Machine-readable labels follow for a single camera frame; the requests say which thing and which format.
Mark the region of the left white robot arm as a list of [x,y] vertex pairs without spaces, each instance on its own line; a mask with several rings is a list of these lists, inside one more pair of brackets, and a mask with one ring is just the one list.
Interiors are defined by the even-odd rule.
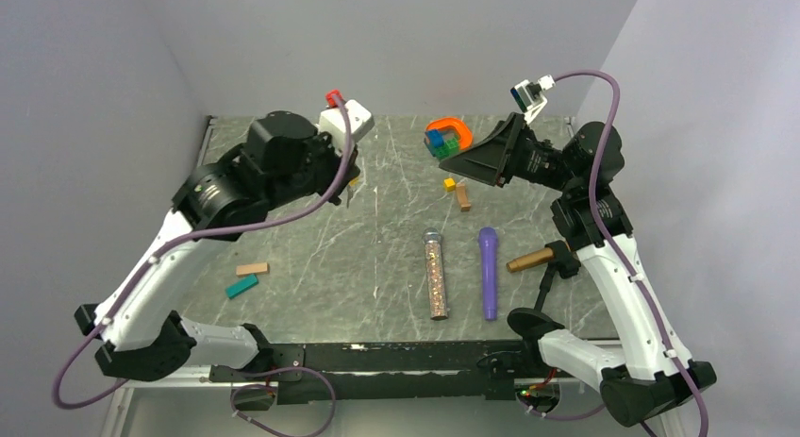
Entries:
[[355,102],[326,109],[317,122],[290,111],[253,121],[246,139],[197,167],[178,189],[149,251],[114,294],[75,312],[100,341],[95,360],[110,378],[155,381],[193,365],[263,378],[275,352],[252,324],[219,327],[176,311],[205,266],[270,211],[317,194],[339,204],[358,176],[358,141],[374,118]]

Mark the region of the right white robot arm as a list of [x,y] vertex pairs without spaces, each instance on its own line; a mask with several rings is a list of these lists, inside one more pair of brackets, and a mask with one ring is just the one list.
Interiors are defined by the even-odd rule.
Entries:
[[538,139],[519,113],[439,163],[490,186],[518,177],[558,193],[554,224],[602,296],[621,347],[610,351],[578,338],[538,308],[514,309],[507,322],[522,339],[520,361],[528,374],[568,373],[630,428],[696,399],[717,376],[675,335],[644,272],[633,227],[610,188],[624,164],[621,137],[610,124],[587,123],[558,149]]

